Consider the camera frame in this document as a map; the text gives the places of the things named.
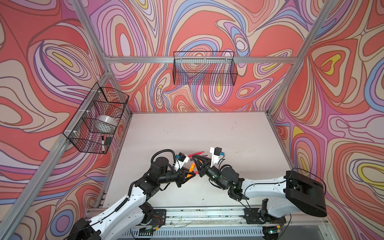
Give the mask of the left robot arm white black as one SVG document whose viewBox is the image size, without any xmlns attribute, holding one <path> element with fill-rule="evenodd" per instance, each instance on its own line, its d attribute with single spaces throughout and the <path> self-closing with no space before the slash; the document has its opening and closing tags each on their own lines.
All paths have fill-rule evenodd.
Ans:
<svg viewBox="0 0 384 240">
<path fill-rule="evenodd" d="M 141 178 L 131 183 L 128 193 L 111 207 L 91 218 L 74 223 L 68 240 L 116 240 L 125 231 L 135 226 L 143 226 L 140 233 L 152 234 L 162 227 L 166 220 L 166 210 L 154 210 L 148 203 L 162 184 L 175 183 L 181 187 L 196 174 L 184 165 L 190 157 L 183 153 L 175 154 L 170 149 L 155 153 L 150 168 Z"/>
</svg>

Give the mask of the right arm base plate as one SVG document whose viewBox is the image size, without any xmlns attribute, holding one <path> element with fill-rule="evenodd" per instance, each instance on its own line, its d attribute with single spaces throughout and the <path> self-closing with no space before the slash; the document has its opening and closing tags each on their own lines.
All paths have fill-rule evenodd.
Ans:
<svg viewBox="0 0 384 240">
<path fill-rule="evenodd" d="M 247 224 L 276 224 L 284 225 L 287 220 L 285 217 L 276 218 L 268 213 L 267 204 L 269 199 L 264 199 L 260 208 L 244 208 L 243 218 Z"/>
</svg>

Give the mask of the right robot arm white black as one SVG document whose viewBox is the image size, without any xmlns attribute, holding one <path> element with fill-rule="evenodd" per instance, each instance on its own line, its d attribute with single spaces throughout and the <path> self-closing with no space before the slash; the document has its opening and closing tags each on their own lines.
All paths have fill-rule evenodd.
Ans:
<svg viewBox="0 0 384 240">
<path fill-rule="evenodd" d="M 253 198 L 262 198 L 263 203 L 258 211 L 260 218 L 268 216 L 281 218 L 285 215 L 302 212 L 313 217 L 326 217 L 326 186 L 301 173 L 290 170 L 282 177 L 270 180 L 250 180 L 240 178 L 231 165 L 217 168 L 212 161 L 200 155 L 192 157 L 200 177 L 208 177 L 228 196 L 240 202 Z"/>
</svg>

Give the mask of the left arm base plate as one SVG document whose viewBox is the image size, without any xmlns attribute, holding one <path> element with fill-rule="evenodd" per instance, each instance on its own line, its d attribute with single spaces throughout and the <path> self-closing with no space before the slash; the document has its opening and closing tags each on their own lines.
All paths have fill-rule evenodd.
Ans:
<svg viewBox="0 0 384 240">
<path fill-rule="evenodd" d="M 155 210 L 144 212 L 140 208 L 135 208 L 123 218 L 123 223 L 130 228 L 134 226 L 159 227 L 164 225 L 165 220 L 160 214 L 156 214 Z"/>
</svg>

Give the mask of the orange highlighter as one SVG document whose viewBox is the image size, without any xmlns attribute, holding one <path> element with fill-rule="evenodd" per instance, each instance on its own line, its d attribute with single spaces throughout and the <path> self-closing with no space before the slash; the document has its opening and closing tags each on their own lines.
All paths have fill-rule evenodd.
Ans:
<svg viewBox="0 0 384 240">
<path fill-rule="evenodd" d="M 196 165 L 195 165 L 195 163 L 193 163 L 193 164 L 190 166 L 189 172 L 194 173 L 195 167 L 196 167 Z"/>
</svg>

